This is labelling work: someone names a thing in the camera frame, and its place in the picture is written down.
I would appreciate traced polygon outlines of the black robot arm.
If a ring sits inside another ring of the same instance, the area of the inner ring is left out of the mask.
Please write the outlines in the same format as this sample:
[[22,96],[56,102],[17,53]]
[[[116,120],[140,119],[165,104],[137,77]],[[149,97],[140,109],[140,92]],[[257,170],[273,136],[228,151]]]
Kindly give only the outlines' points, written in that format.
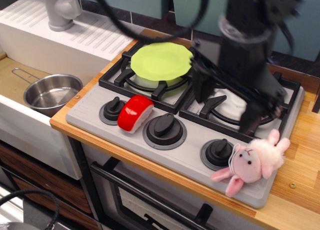
[[285,19],[298,14],[303,0],[227,0],[218,22],[221,46],[214,58],[208,41],[195,41],[191,65],[197,102],[222,85],[246,101],[239,131],[250,134],[264,117],[281,115],[286,91],[268,69],[277,30],[294,45]]

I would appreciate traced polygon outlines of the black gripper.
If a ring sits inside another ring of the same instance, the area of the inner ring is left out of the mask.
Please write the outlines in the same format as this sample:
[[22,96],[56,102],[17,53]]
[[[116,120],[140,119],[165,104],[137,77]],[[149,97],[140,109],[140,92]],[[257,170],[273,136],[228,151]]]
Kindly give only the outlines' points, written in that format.
[[253,134],[263,117],[279,117],[286,91],[267,67],[264,44],[223,40],[217,44],[196,39],[192,42],[192,84],[195,100],[208,99],[220,84],[242,98],[246,109],[239,121],[239,132]]

